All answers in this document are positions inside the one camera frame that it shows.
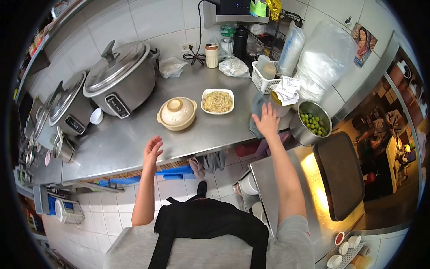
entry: stainless steel countertop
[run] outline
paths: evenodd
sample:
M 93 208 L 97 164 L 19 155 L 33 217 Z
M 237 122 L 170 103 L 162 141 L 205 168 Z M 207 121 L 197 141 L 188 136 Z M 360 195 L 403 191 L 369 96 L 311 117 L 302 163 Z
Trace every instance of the stainless steel countertop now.
M 306 202 L 310 241 L 315 262 L 318 262 L 335 247 L 336 234 L 341 231 L 348 234 L 359 221 L 364 214 L 364 203 L 361 202 L 344 221 L 332 221 L 323 180 L 312 147 L 298 146 L 287 150 L 287 153 L 300 179 Z M 251 163 L 250 169 L 257 183 L 270 228 L 275 235 L 278 227 L 279 196 L 272 157 Z
M 200 108 L 205 89 L 230 89 L 234 110 L 226 115 L 211 115 Z M 228 148 L 254 136 L 249 131 L 251 104 L 257 88 L 251 79 L 224 75 L 217 68 L 186 65 L 178 78 L 157 78 L 151 96 L 130 117 L 119 119 L 104 114 L 103 121 L 90 124 L 76 140 L 76 152 L 63 164 L 62 180 L 89 179 L 142 168 L 143 148 L 148 140 L 160 135 L 164 152 L 157 164 L 178 161 Z M 156 114 L 170 98 L 184 96 L 198 103 L 195 122 L 186 130 L 173 132 L 157 122 Z M 281 119 L 280 130 L 289 127 L 292 113 Z
M 40 153 L 35 153 L 34 161 L 27 170 L 31 175 L 33 185 L 45 185 L 50 183 L 61 183 L 61 168 L 63 162 L 51 157 L 48 166 L 45 165 L 46 149 L 42 148 Z

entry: white rectangular dish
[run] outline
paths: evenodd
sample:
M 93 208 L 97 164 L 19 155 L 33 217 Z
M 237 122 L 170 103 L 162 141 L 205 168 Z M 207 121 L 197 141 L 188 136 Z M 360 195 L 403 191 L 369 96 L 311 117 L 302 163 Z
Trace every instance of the white rectangular dish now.
M 233 99 L 233 105 L 231 106 L 231 109 L 230 109 L 229 111 L 227 111 L 227 112 L 209 112 L 209 111 L 206 111 L 206 110 L 204 110 L 204 109 L 203 109 L 203 97 L 204 97 L 206 94 L 209 94 L 209 93 L 214 92 L 214 91 L 225 92 L 225 93 L 228 93 L 228 95 L 230 95 L 230 96 L 231 96 L 231 98 Z M 213 114 L 213 115 L 224 115 L 224 114 L 230 113 L 230 112 L 232 112 L 232 111 L 233 111 L 233 109 L 234 109 L 234 94 L 233 94 L 233 92 L 232 92 L 231 90 L 206 89 L 206 90 L 203 92 L 203 94 L 202 94 L 202 102 L 201 102 L 201 104 L 200 104 L 200 107 L 202 108 L 202 110 L 203 110 L 204 112 L 209 113 L 209 114 Z

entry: black apron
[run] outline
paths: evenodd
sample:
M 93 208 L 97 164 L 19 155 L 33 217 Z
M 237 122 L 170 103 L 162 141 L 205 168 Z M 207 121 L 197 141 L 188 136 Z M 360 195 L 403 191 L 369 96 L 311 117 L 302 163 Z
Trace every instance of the black apron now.
M 149 269 L 165 269 L 175 238 L 209 239 L 234 235 L 252 247 L 251 269 L 266 268 L 269 231 L 258 218 L 232 204 L 198 198 L 180 203 L 169 197 L 171 205 L 162 206 L 155 222 L 157 244 Z

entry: person's hand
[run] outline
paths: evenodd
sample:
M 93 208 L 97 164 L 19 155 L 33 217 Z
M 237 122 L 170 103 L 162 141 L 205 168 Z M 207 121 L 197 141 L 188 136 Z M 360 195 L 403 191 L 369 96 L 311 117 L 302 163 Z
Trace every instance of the person's hand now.
M 157 157 L 163 153 L 163 150 L 159 150 L 163 145 L 160 136 L 154 136 L 146 144 L 145 150 L 143 151 L 143 171 L 142 173 L 155 174 L 157 170 Z
M 257 115 L 252 114 L 255 125 L 260 133 L 266 138 L 266 140 L 271 140 L 273 138 L 279 138 L 278 135 L 278 124 L 280 118 L 276 118 L 276 109 L 272 109 L 272 104 L 263 104 L 261 111 L 261 120 Z

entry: yellow package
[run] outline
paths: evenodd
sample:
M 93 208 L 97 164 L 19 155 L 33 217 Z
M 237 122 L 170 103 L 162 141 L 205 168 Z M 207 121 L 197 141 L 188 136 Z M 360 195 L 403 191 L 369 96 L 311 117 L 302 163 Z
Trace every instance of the yellow package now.
M 266 4 L 270 9 L 270 19 L 277 21 L 281 14 L 281 0 L 266 0 Z

